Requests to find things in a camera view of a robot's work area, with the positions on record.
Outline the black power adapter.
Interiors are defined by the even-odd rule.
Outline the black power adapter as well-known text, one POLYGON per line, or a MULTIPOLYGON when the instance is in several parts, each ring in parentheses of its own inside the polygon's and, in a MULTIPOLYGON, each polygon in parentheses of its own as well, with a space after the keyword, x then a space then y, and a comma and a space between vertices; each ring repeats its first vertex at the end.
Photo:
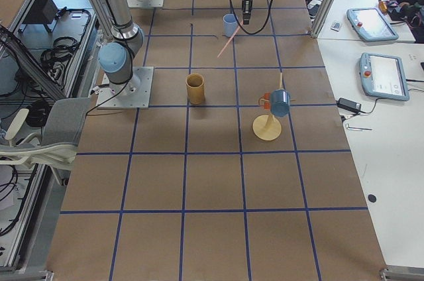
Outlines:
POLYGON ((350 111, 352 113, 359 113, 361 111, 361 104, 359 102, 355 102, 343 97, 340 97, 337 100, 337 107, 340 109, 344 109, 346 111, 350 111))

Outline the allen key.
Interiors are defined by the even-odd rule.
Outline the allen key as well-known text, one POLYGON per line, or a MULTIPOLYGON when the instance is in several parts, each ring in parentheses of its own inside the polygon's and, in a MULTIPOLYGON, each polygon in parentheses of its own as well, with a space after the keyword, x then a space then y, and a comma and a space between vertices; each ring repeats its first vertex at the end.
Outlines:
POLYGON ((348 123, 345 125, 345 128, 349 131, 372 131, 371 128, 353 127, 353 126, 350 126, 348 123))

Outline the light blue plastic cup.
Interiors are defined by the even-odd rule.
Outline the light blue plastic cup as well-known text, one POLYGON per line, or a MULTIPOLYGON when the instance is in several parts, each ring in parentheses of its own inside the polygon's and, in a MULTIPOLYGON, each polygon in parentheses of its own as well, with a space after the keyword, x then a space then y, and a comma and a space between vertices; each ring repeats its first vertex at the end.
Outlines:
POLYGON ((232 13, 223 16, 223 30, 224 35, 230 38, 238 27, 237 20, 232 13))

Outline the orange mug on tree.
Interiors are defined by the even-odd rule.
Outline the orange mug on tree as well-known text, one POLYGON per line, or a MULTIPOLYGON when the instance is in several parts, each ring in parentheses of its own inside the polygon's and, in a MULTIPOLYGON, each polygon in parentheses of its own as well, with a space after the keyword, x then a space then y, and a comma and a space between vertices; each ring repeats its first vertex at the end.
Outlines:
POLYGON ((270 110, 270 93, 266 92, 259 100, 258 100, 259 106, 263 107, 264 109, 270 110))

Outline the teach pendant far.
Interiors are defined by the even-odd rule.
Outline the teach pendant far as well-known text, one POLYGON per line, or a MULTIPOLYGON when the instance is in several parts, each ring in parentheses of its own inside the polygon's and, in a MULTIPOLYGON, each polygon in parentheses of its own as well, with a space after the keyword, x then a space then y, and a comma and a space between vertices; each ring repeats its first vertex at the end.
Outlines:
POLYGON ((354 31, 365 42, 393 41, 397 32, 377 8, 355 8, 346 11, 354 31))

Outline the teach pendant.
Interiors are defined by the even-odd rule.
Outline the teach pendant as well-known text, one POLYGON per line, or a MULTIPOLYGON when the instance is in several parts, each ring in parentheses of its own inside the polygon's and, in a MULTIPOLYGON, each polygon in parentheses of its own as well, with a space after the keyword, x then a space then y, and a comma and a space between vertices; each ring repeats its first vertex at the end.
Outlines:
POLYGON ((359 72, 366 95, 409 101, 409 91, 400 57, 364 52, 359 60, 359 72))
POLYGON ((365 42, 393 41, 397 32, 377 8, 355 8, 346 11, 354 31, 365 42))

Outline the wooden mug tree stand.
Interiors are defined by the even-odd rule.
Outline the wooden mug tree stand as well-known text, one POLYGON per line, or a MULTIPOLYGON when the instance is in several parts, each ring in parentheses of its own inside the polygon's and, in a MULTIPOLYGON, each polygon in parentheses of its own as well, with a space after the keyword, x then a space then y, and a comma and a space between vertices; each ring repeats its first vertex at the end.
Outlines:
MULTIPOLYGON (((283 89, 282 82, 283 73, 280 72, 278 89, 283 89)), ((282 126, 276 116, 269 112, 267 115, 260 115, 255 118, 252 124, 252 130, 258 138, 264 141, 273 141, 281 135, 282 126)))

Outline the remote control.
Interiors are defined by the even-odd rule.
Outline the remote control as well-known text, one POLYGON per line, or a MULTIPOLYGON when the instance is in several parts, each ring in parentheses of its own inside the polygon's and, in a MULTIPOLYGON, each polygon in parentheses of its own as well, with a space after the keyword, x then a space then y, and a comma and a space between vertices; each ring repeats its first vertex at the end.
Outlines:
POLYGON ((340 23, 338 21, 334 21, 331 25, 331 30, 339 32, 341 27, 342 27, 342 23, 340 23))

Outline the bamboo cylinder holder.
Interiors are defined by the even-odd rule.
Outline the bamboo cylinder holder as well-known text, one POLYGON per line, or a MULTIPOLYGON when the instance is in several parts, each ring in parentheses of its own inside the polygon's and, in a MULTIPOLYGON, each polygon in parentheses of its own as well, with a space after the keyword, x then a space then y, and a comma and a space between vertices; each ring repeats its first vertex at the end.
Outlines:
POLYGON ((205 101, 204 77, 201 74, 190 74, 186 77, 187 98, 193 105, 200 105, 205 101))

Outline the blue mug on tree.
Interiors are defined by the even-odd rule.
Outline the blue mug on tree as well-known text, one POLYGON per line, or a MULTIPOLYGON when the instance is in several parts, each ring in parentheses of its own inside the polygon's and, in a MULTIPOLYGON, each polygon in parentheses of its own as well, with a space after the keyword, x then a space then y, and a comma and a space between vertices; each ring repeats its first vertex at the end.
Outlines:
POLYGON ((284 89, 274 90, 269 102, 270 112, 276 117, 284 117, 290 112, 290 95, 284 89))

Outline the pink chopstick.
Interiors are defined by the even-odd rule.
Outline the pink chopstick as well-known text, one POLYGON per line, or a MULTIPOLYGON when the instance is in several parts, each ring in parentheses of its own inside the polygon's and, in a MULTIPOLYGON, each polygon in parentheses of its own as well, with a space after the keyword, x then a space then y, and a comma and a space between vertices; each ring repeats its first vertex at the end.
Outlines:
POLYGON ((220 58, 221 57, 222 53, 225 51, 225 49, 228 47, 228 45, 233 41, 234 37, 237 35, 237 33, 239 32, 239 30, 240 30, 240 26, 238 25, 235 33, 230 38, 227 37, 228 40, 225 43, 224 47, 222 47, 221 51, 218 53, 217 58, 220 58))

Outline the grey office chair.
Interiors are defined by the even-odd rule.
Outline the grey office chair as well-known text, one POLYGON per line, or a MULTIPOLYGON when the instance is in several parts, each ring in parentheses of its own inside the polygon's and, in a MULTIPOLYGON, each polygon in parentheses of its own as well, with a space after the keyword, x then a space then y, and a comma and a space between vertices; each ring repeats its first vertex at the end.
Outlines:
POLYGON ((88 97, 56 101, 43 133, 31 133, 17 144, 15 137, 29 114, 28 109, 20 109, 7 129, 5 140, 8 144, 1 145, 1 164, 27 168, 35 164, 47 165, 57 183, 63 186, 65 178, 61 173, 72 170, 90 102, 88 97))

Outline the teach pendant near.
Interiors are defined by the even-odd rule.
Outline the teach pendant near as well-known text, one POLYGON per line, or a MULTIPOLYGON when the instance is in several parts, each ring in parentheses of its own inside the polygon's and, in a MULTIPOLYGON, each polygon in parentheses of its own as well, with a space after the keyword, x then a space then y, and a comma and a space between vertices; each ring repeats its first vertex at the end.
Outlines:
POLYGON ((364 52, 359 60, 359 72, 366 95, 409 101, 409 91, 400 57, 364 52))

